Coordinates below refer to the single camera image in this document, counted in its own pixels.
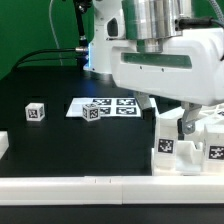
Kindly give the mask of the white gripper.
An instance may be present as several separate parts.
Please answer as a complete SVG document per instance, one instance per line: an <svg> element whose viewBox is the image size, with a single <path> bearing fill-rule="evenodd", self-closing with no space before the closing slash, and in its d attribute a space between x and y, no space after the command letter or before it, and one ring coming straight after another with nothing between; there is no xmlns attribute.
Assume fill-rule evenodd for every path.
<svg viewBox="0 0 224 224"><path fill-rule="evenodd" d="M140 54L135 40L125 39L111 47L113 80L121 88L136 91L142 119L152 116L148 94L182 101L178 132L189 135L195 131L201 105L224 102L224 28L214 28L213 22L211 18L173 20L174 33L162 39L162 51L143 53L139 62L132 59Z"/></svg>

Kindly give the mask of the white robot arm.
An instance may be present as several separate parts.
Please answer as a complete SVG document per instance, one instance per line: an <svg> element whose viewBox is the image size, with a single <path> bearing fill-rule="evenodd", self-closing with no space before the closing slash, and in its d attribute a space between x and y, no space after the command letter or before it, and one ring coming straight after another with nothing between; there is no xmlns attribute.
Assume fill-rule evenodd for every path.
<svg viewBox="0 0 224 224"><path fill-rule="evenodd" d="M180 0L122 0L125 40L111 50L117 86L178 100L181 131L224 102L224 23L181 13Z"/></svg>

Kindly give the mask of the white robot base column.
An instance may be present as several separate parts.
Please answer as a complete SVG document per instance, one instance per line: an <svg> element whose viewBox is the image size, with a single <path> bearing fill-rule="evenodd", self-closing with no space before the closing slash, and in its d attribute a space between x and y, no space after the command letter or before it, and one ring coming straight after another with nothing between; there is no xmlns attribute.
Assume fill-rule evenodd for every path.
<svg viewBox="0 0 224 224"><path fill-rule="evenodd" d="M87 71L111 73L111 49L125 39L122 0L93 0L94 36L88 45Z"/></svg>

